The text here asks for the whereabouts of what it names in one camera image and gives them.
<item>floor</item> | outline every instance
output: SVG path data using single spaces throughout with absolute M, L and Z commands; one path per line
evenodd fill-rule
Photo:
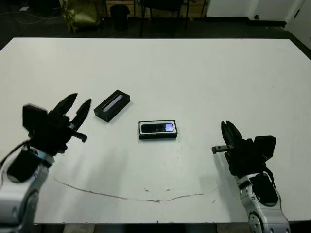
M 96 31 L 70 33 L 60 10 L 55 9 L 45 13 L 29 9 L 19 13 L 20 4 L 8 4 L 0 1 L 0 50 L 13 37 L 87 37 L 87 38 L 139 38 L 140 20 L 130 18 L 126 31 L 116 31 L 110 19 L 104 19 L 102 26 Z M 145 21 L 142 38 L 172 38 L 172 29 L 176 27 L 175 38 L 281 38 L 292 40 L 311 59 L 311 51 L 300 43 L 293 35 L 282 27 L 261 25 L 251 26 L 243 19 L 236 21 L 214 21 L 210 19 L 195 19 L 188 22 L 185 29 L 182 20 L 155 19 Z M 310 222 L 291 224 L 292 232 L 305 232 L 310 228 Z M 250 233 L 246 224 L 167 224 L 148 227 L 146 225 L 41 225 L 34 226 L 33 233 L 121 233 L 121 232 L 205 232 L 205 233 Z
M 19 13 L 20 5 L 0 1 L 0 50 L 13 37 L 83 37 L 83 38 L 139 38 L 140 20 L 130 18 L 125 31 L 116 31 L 111 19 L 102 21 L 96 31 L 71 33 L 61 15 L 60 9 L 38 13 L 29 9 Z M 251 26 L 244 19 L 235 21 L 194 19 L 188 22 L 185 29 L 183 20 L 153 19 L 146 20 L 142 38 L 288 38 L 291 39 L 310 59 L 311 51 L 282 27 L 269 25 Z

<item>black rectangular device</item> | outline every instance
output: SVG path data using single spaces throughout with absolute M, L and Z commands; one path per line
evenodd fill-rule
M 176 138 L 177 128 L 174 120 L 140 121 L 139 139 Z
M 109 122 L 119 111 L 122 110 L 129 102 L 130 96 L 116 90 L 107 99 L 94 109 L 94 113 L 100 119 Z

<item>white table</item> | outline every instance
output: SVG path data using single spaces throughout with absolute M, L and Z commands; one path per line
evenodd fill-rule
M 37 223 L 246 222 L 220 123 L 273 135 L 273 171 L 290 221 L 311 218 L 311 62 L 289 40 L 15 38 L 0 52 L 0 157 L 27 138 L 22 106 L 92 98 L 40 193 Z M 110 123 L 93 109 L 131 96 Z M 140 141 L 138 121 L 174 119 L 176 141 Z

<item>black case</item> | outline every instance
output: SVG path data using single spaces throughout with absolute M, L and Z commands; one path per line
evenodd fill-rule
M 159 139 L 159 138 L 177 138 L 177 126 L 175 120 L 169 120 L 173 121 L 175 125 L 176 132 L 175 133 L 156 133 L 156 134 L 140 134 L 139 130 L 139 124 L 141 122 L 157 122 L 157 121 L 166 121 L 166 120 L 147 120 L 147 121 L 139 121 L 138 122 L 138 133 L 139 133 L 139 139 Z
M 117 96 L 123 95 L 107 112 L 103 112 L 102 109 L 113 101 Z M 105 99 L 100 105 L 94 109 L 94 113 L 100 119 L 109 122 L 119 111 L 121 111 L 131 101 L 130 96 L 116 90 L 107 99 Z

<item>small display screen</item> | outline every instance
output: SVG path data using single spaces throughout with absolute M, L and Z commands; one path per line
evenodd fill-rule
M 141 126 L 142 133 L 157 133 L 157 132 L 172 132 L 174 131 L 173 124 L 160 123 L 160 124 L 143 124 Z
M 115 99 L 113 99 L 109 104 L 103 107 L 102 111 L 105 113 L 107 112 L 116 102 L 118 102 L 123 95 L 118 95 Z

